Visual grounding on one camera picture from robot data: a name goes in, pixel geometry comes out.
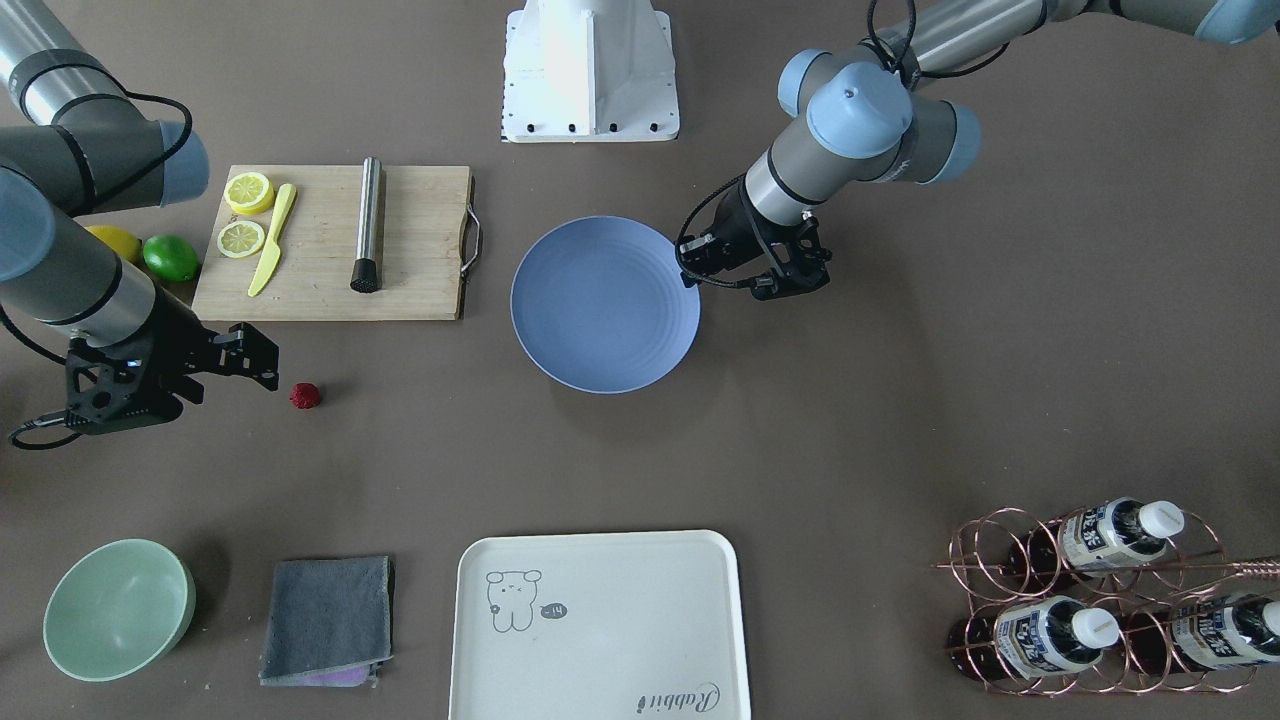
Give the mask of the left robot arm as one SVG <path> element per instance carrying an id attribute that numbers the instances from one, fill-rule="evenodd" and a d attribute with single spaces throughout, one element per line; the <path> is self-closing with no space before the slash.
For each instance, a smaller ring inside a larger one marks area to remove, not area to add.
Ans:
<path id="1" fill-rule="evenodd" d="M 978 70 L 1018 37 L 1101 13 L 1213 44 L 1249 41 L 1277 24 L 1275 1 L 942 1 L 877 29 L 846 53 L 806 50 L 777 88 L 790 124 L 740 177 L 712 196 L 710 225 L 681 229 L 675 260 L 687 287 L 746 290 L 772 300 L 828 283 L 829 250 L 815 209 L 845 184 L 954 181 L 980 150 L 965 106 L 918 97 L 918 85 Z"/>

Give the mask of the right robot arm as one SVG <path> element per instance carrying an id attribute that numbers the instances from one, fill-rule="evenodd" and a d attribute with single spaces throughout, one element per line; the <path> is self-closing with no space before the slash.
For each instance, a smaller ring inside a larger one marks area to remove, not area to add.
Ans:
<path id="1" fill-rule="evenodd" d="M 279 350 L 248 323 L 206 328 L 192 309 L 78 219 L 164 206 L 209 186 L 191 117 L 151 120 L 41 1 L 1 5 L 3 83 L 24 126 L 1 132 L 1 299 L 63 333 L 63 409 L 20 424 L 70 439 L 175 420 L 200 373 L 279 386 Z"/>

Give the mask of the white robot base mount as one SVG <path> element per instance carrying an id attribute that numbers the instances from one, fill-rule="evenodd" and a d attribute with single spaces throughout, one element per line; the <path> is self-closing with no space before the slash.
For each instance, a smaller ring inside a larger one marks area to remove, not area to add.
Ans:
<path id="1" fill-rule="evenodd" d="M 506 142 L 678 137 L 671 18 L 649 1 L 527 1 L 507 15 L 503 68 Z"/>

